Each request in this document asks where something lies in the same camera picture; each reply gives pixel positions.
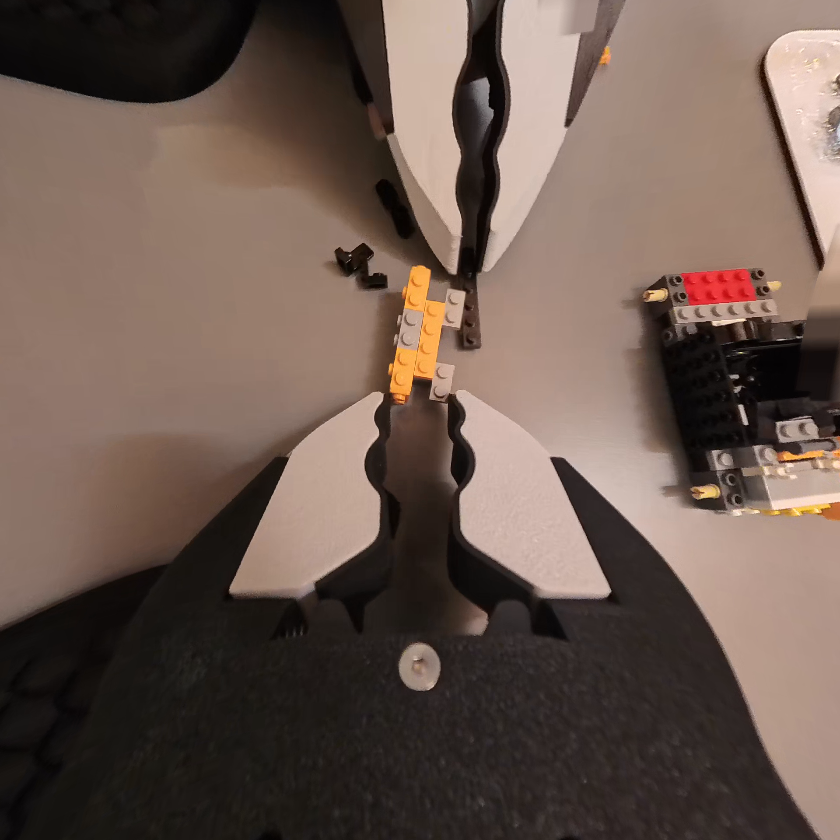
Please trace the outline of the black red toy car chassis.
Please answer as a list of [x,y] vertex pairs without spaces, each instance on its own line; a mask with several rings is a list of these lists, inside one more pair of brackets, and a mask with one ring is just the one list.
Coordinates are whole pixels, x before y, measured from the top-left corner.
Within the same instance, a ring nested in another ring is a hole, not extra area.
[[759,268],[667,274],[643,294],[690,494],[730,516],[838,521],[838,281],[820,275],[804,320]]

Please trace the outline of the long black toy plate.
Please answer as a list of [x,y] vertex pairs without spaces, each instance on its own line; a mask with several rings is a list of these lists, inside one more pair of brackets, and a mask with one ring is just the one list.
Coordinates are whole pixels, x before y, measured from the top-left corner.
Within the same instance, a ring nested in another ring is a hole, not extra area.
[[474,270],[459,278],[465,293],[463,317],[460,327],[460,341],[464,350],[478,350],[481,347],[480,307],[478,297],[478,275]]

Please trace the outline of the instruction booklet on stand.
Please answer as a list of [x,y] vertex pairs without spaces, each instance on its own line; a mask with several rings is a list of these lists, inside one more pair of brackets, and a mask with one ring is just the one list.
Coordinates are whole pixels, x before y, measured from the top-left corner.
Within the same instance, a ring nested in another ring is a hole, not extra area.
[[763,78],[793,171],[807,227],[824,266],[839,222],[839,161],[814,142],[816,122],[831,107],[839,73],[838,29],[803,29],[778,37],[763,58]]

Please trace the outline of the clear bag of dark parts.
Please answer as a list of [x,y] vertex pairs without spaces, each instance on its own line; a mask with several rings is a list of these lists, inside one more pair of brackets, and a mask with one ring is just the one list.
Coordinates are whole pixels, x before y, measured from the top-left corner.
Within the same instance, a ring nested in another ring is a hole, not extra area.
[[815,124],[814,142],[827,160],[839,160],[839,74],[830,82],[831,107]]

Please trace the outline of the black textured pad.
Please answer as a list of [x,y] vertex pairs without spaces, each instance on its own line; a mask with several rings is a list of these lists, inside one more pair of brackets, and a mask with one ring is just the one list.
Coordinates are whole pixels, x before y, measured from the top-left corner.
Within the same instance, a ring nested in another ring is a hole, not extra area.
[[75,595],[1,633],[1,838],[20,838],[68,762],[125,628],[165,567]]

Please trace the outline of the orange grey brick assembly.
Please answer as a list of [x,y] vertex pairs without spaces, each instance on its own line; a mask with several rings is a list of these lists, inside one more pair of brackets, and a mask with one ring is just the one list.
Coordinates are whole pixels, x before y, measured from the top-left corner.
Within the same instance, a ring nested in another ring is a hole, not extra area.
[[415,380],[430,382],[429,398],[447,401],[455,367],[438,361],[438,349],[444,328],[460,329],[466,294],[448,290],[443,301],[428,296],[431,272],[425,266],[414,266],[402,290],[404,309],[397,320],[395,357],[389,366],[389,393],[397,405],[407,403]]

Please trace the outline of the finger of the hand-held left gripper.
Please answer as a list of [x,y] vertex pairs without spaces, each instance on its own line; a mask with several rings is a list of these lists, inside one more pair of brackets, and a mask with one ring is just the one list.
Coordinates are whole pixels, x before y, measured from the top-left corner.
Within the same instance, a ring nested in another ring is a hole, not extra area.
[[500,3],[493,56],[500,70],[501,126],[490,145],[481,272],[493,268],[511,244],[560,150],[584,31],[584,2]]
[[463,221],[455,92],[469,46],[467,1],[384,1],[393,130],[387,140],[417,225],[442,267],[458,269]]

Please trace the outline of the black two-hole toy piece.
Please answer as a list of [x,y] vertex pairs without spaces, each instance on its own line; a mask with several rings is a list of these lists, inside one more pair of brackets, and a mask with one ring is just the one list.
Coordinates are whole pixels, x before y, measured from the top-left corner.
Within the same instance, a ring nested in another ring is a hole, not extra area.
[[375,184],[374,189],[384,209],[391,216],[399,237],[402,239],[411,238],[416,231],[413,215],[408,206],[404,204],[395,185],[382,178]]

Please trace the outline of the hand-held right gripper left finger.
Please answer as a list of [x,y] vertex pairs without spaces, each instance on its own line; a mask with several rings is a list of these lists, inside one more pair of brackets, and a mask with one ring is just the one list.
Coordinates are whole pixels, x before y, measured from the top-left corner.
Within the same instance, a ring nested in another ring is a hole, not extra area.
[[386,587],[397,505],[384,488],[390,404],[372,392],[291,451],[228,593],[343,604],[356,629]]

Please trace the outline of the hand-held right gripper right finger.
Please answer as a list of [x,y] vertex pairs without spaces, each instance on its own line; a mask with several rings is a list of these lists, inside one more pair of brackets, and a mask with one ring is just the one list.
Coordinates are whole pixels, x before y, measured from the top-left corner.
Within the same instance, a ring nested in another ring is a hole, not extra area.
[[486,634],[563,637],[555,602],[596,602],[611,587],[549,453],[466,390],[448,402],[456,482],[448,576],[488,615]]

